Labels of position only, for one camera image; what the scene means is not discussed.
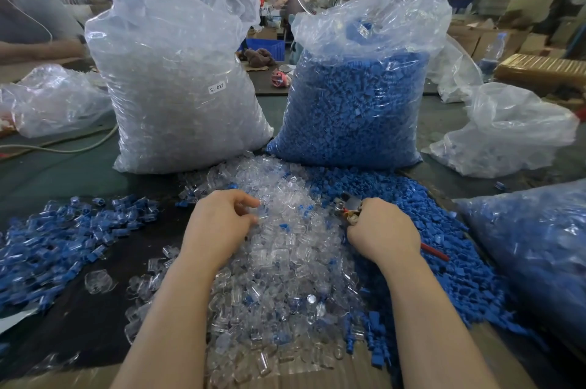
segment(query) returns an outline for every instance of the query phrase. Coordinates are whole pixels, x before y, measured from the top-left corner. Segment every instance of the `blue bin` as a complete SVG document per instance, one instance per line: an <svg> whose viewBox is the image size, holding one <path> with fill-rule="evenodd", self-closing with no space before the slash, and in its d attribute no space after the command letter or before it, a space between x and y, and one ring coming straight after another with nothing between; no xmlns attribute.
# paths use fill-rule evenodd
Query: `blue bin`
<svg viewBox="0 0 586 389"><path fill-rule="evenodd" d="M264 48L271 53L271 56L275 61L285 60L285 41L284 40L273 40L273 39L246 39L246 45L251 50L258 50Z"/></svg>

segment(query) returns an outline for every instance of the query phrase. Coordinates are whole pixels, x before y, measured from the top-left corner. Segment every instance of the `earphone wire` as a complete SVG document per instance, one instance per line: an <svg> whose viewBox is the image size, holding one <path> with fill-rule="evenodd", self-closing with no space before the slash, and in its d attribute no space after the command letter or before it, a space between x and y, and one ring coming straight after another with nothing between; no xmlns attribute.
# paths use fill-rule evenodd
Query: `earphone wire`
<svg viewBox="0 0 586 389"><path fill-rule="evenodd" d="M16 5L14 5L14 3L12 3L10 0L6 0L8 3L10 3L10 5L12 5L14 8L16 8L17 10L19 10L22 14L24 14L26 17L28 17L30 20L33 20L34 22L38 23L39 25L41 25L41 27L43 27L45 29L45 31L48 32L50 38L49 38L49 43L51 43L53 41L53 34L51 34L51 31L49 31L47 29L47 27L45 25L43 25L42 23L40 23L38 20L36 20L34 17L29 16L28 14L26 14L23 10L21 10L20 8L18 8Z"/></svg>

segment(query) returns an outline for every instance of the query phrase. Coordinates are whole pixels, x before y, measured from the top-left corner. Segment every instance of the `water bottle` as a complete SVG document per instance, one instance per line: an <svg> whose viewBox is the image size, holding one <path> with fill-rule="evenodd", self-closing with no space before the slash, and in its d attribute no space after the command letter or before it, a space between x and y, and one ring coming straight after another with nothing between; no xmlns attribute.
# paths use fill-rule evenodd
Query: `water bottle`
<svg viewBox="0 0 586 389"><path fill-rule="evenodd" d="M499 64L499 59L505 51L505 38L507 33L499 33L493 43L488 45L487 52L484 53L484 57L478 63L478 67L482 72L484 82L490 81L494 69Z"/></svg>

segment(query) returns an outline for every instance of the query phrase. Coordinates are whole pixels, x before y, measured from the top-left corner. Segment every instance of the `white label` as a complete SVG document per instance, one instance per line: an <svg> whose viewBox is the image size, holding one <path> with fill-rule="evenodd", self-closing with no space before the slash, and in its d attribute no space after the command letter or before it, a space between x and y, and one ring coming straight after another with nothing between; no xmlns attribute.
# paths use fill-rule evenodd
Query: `white label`
<svg viewBox="0 0 586 389"><path fill-rule="evenodd" d="M226 87L226 81L220 81L208 87L209 94L217 93Z"/></svg>

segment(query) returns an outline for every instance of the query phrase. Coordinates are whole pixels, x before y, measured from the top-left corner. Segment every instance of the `cable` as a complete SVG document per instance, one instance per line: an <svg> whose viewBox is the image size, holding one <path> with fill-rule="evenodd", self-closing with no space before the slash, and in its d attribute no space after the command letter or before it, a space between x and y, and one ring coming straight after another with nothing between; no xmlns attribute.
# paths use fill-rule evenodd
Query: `cable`
<svg viewBox="0 0 586 389"><path fill-rule="evenodd" d="M86 152L86 151L92 150L92 149L102 145L104 142L106 142L108 139L110 139L114 135L114 133L116 133L117 130L118 130L118 124L114 125L113 129L110 130L110 133L108 133L102 140L96 142L93 145L90 145L89 147L79 148L77 150L56 150L56 149L52 149L52 148L39 147L36 145L21 145L21 144L0 145L0 150L6 149L6 148L24 148L24 149L28 149L28 150L41 150L43 152L62 153L64 155L71 155L73 153Z"/></svg>
<svg viewBox="0 0 586 389"><path fill-rule="evenodd" d="M14 8L16 8L17 10L19 10L22 14L24 14L26 17L28 17L30 20L33 20L34 22L38 23L39 25L41 25L41 27L43 27L45 29L45 31L47 31L49 33L49 43L51 43L53 41L53 35L51 34L51 31L49 31L47 29L47 27L45 25L43 25L42 23L40 23L38 20L36 20L35 18L29 16L28 14L26 14L23 10L21 10L20 8L18 8L16 5L14 5L14 3L12 3L10 0L6 0L8 3L10 3L10 5L12 5Z"/></svg>

